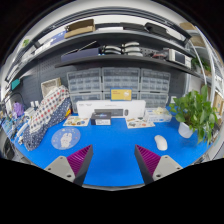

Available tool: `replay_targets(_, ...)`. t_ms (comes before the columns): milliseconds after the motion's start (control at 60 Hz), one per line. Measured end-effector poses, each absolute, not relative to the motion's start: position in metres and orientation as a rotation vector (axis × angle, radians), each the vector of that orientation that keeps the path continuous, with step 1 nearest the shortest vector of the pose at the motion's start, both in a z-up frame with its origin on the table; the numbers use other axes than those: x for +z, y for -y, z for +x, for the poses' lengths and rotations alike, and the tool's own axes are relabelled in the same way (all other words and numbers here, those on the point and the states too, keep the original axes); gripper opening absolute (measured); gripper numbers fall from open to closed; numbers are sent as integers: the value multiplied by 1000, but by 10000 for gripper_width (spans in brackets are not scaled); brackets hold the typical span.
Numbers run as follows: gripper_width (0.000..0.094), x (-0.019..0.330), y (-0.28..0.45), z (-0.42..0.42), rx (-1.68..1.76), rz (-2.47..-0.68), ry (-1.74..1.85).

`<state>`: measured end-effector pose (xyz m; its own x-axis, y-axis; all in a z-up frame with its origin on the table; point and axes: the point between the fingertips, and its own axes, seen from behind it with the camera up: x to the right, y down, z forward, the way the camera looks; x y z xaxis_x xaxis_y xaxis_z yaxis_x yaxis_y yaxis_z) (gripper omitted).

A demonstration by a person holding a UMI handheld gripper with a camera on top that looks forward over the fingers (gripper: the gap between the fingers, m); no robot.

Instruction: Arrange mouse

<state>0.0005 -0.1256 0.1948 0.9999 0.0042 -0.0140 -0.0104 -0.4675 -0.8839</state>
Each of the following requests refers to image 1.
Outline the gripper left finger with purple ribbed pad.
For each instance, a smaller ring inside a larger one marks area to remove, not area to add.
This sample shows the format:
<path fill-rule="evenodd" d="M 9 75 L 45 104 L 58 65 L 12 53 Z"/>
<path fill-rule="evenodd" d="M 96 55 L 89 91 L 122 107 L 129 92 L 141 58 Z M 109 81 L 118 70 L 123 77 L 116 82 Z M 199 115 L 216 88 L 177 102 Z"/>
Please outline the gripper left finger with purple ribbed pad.
<path fill-rule="evenodd" d="M 83 185 L 91 159 L 93 147 L 86 146 L 68 157 L 59 156 L 45 170 L 65 180 Z"/>

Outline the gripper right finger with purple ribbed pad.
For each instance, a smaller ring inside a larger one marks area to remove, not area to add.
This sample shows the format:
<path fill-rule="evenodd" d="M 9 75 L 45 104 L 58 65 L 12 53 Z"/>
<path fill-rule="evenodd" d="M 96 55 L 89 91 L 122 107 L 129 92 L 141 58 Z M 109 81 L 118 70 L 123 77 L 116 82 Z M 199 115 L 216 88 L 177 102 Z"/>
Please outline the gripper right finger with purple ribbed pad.
<path fill-rule="evenodd" d="M 150 184 L 182 169 L 170 156 L 159 156 L 139 145 L 135 146 L 134 154 L 145 184 Z"/>

